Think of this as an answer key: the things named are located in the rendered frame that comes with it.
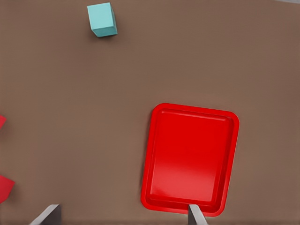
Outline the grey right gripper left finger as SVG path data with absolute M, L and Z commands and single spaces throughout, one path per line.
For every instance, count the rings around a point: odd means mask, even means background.
M 61 225 L 61 206 L 49 205 L 30 225 Z

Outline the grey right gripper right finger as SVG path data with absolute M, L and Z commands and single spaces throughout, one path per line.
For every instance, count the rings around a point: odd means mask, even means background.
M 188 225 L 208 225 L 205 216 L 196 204 L 188 205 Z

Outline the red rectangular tray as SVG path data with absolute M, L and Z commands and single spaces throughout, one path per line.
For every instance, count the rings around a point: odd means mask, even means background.
M 150 117 L 141 203 L 149 210 L 206 217 L 226 204 L 240 121 L 230 111 L 161 103 Z

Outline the teal cube block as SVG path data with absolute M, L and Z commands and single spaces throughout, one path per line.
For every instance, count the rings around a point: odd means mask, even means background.
M 110 2 L 87 6 L 90 28 L 98 37 L 117 35 L 115 14 Z

